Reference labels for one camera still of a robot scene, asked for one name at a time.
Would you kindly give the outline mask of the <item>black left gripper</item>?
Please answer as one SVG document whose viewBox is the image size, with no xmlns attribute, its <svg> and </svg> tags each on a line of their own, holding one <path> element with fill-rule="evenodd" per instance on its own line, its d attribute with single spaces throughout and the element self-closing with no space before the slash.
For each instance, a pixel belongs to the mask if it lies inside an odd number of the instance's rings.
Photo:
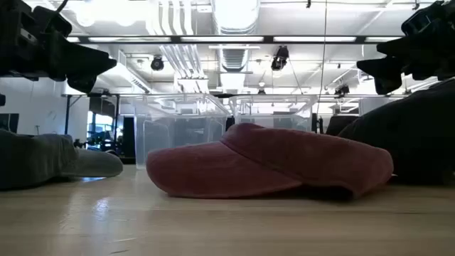
<svg viewBox="0 0 455 256">
<path fill-rule="evenodd" d="M 97 75 L 114 68 L 109 54 L 67 40 L 72 26 L 56 9 L 34 9 L 23 0 L 0 0 L 0 77 L 64 81 L 88 94 Z"/>
</svg>

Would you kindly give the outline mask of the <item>silver ventilation duct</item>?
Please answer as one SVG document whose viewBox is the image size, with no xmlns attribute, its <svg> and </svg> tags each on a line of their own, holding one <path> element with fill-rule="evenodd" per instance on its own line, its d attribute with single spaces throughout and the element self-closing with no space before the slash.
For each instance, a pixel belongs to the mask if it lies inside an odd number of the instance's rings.
<svg viewBox="0 0 455 256">
<path fill-rule="evenodd" d="M 261 0 L 210 0 L 217 34 L 225 36 L 252 35 L 256 32 Z M 227 72 L 241 72 L 247 65 L 249 50 L 218 51 L 221 66 Z"/>
</svg>

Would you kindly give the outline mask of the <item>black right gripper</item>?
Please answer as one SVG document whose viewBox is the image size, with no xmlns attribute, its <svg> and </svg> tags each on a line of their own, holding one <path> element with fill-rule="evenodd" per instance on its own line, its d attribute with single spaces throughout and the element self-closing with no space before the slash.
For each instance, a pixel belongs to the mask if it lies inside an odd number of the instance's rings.
<svg viewBox="0 0 455 256">
<path fill-rule="evenodd" d="M 415 11 L 402 23 L 401 30 L 404 37 L 376 46 L 386 57 L 356 63 L 358 69 L 373 77 L 378 95 L 401 87 L 405 68 L 415 80 L 455 77 L 455 0 L 436 0 Z"/>
</svg>

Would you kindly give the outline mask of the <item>red baseball cap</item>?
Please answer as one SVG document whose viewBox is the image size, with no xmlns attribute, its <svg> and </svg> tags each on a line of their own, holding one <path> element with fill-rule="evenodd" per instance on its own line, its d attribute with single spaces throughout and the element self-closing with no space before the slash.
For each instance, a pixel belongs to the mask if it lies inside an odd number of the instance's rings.
<svg viewBox="0 0 455 256">
<path fill-rule="evenodd" d="M 394 166 L 384 149 L 295 129 L 241 123 L 216 142 L 151 151 L 151 181 L 171 196 L 243 198 L 309 187 L 358 198 L 386 184 Z"/>
</svg>

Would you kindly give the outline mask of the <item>black frame post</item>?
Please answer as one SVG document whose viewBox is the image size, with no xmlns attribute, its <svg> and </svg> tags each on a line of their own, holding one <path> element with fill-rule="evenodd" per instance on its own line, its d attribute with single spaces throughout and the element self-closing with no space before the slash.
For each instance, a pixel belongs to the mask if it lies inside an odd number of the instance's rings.
<svg viewBox="0 0 455 256">
<path fill-rule="evenodd" d="M 65 129 L 64 134 L 68 134 L 69 129 L 69 121 L 70 121 L 70 108 L 82 98 L 82 95 L 76 96 L 74 100 L 72 100 L 72 95 L 66 95 L 66 106 L 65 106 Z"/>
</svg>

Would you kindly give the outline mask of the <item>black frame crossbar with lights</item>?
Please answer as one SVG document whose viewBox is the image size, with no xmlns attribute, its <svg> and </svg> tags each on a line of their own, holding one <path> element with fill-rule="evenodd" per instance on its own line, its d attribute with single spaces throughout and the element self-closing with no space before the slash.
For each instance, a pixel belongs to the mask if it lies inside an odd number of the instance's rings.
<svg viewBox="0 0 455 256">
<path fill-rule="evenodd" d="M 78 44 L 377 44 L 399 36 L 70 36 Z"/>
</svg>

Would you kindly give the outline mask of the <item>grey baseball cap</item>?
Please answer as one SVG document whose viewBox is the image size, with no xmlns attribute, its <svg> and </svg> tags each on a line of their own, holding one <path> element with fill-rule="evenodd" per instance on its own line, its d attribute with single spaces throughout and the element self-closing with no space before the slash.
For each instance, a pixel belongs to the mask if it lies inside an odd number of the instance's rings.
<svg viewBox="0 0 455 256">
<path fill-rule="evenodd" d="M 70 135 L 0 129 L 0 191 L 39 186 L 52 178 L 103 178 L 121 172 L 118 156 L 77 148 Z"/>
</svg>

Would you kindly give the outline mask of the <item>dark baseball cap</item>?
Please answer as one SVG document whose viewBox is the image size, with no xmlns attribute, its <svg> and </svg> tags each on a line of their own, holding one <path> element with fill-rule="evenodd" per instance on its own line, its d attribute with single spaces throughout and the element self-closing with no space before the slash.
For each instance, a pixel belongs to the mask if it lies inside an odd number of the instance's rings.
<svg viewBox="0 0 455 256">
<path fill-rule="evenodd" d="M 338 134 L 387 150 L 402 183 L 455 181 L 455 79 L 367 112 Z"/>
</svg>

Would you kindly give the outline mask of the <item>clear plastic container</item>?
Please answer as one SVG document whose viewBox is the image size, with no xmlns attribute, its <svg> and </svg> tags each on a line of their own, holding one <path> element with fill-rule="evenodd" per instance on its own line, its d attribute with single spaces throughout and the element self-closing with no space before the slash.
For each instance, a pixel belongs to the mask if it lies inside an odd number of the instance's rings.
<svg viewBox="0 0 455 256">
<path fill-rule="evenodd" d="M 241 95 L 229 98 L 235 123 L 310 132 L 314 95 Z"/>
<path fill-rule="evenodd" d="M 207 94 L 143 95 L 131 104 L 138 169 L 145 168 L 151 151 L 219 140 L 231 117 L 216 97 Z"/>
</svg>

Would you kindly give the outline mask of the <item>black monitor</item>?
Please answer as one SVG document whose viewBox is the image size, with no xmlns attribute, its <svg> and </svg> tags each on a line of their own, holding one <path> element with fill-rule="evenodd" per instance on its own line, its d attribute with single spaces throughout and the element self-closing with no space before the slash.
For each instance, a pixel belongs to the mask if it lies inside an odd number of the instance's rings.
<svg viewBox="0 0 455 256">
<path fill-rule="evenodd" d="M 18 113 L 0 113 L 0 129 L 17 133 L 18 121 Z"/>
</svg>

